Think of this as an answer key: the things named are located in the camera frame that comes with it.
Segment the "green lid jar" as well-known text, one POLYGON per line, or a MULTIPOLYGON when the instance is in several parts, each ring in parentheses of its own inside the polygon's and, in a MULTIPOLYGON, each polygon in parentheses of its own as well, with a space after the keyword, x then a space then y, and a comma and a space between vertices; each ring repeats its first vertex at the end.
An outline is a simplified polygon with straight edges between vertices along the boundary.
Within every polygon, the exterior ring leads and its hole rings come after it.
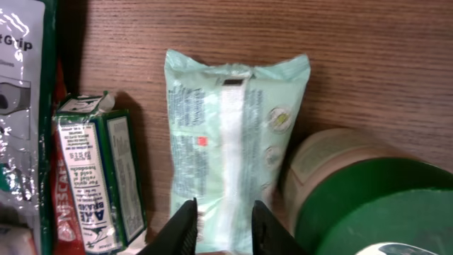
POLYGON ((402 243, 452 253, 452 174, 352 129, 312 134, 287 164, 289 230, 309 254, 402 243))

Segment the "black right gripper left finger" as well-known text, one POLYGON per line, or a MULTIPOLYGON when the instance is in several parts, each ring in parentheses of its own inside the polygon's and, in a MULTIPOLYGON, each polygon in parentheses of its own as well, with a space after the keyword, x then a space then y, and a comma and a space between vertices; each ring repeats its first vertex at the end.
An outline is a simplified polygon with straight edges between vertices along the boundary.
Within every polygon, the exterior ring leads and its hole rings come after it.
POLYGON ((195 255, 197 200, 187 200, 137 255, 195 255))

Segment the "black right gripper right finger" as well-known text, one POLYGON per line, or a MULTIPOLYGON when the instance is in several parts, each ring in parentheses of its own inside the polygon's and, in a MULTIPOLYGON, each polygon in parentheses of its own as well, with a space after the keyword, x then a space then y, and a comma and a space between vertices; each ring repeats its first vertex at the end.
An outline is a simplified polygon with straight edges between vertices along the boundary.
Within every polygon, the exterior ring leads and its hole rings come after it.
POLYGON ((251 231, 253 255, 307 255, 260 200, 253 206, 251 231))

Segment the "red Nescafe sachet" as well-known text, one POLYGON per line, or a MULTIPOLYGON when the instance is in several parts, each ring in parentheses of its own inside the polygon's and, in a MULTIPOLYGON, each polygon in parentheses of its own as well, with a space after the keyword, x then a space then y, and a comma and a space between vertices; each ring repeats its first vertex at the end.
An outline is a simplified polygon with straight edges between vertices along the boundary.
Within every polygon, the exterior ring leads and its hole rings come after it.
POLYGON ((76 216, 76 209, 55 120, 52 121, 51 137, 50 192, 55 219, 53 253, 60 255, 84 255, 83 239, 76 216))

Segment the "green 3M gloves pack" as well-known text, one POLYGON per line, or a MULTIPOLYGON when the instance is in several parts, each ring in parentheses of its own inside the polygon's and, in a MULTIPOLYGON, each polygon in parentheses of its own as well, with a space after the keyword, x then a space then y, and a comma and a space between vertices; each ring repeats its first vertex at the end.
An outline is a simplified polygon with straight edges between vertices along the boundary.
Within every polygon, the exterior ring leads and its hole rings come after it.
POLYGON ((57 2, 1 0, 1 220, 52 252, 49 189, 57 2))

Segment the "orange Kleenex tissue pack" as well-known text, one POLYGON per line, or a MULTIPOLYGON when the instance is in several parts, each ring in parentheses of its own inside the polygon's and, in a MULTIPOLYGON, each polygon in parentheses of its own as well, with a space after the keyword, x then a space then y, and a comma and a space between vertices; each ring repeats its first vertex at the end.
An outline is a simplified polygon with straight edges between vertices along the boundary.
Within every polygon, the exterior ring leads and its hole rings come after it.
POLYGON ((1 255, 37 255, 33 233, 25 227, 1 224, 1 255))

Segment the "mint green wipes pack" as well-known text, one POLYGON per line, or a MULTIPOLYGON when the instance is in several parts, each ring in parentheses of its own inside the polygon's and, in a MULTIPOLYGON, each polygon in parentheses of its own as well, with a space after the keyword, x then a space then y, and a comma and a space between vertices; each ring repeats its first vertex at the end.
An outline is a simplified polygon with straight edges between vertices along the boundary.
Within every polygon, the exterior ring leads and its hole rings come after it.
POLYGON ((208 66, 166 53, 171 212, 196 199, 197 253, 252 252, 253 204, 271 203, 310 73, 306 55, 208 66))

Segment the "green Axe Brand box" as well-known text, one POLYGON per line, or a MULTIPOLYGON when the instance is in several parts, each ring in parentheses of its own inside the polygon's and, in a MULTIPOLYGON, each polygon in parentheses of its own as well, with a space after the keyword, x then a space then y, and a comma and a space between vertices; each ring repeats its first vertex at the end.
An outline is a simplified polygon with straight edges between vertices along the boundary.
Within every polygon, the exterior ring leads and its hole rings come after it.
POLYGON ((114 105, 69 95, 55 117, 86 254, 124 251, 147 228, 130 113, 114 105))

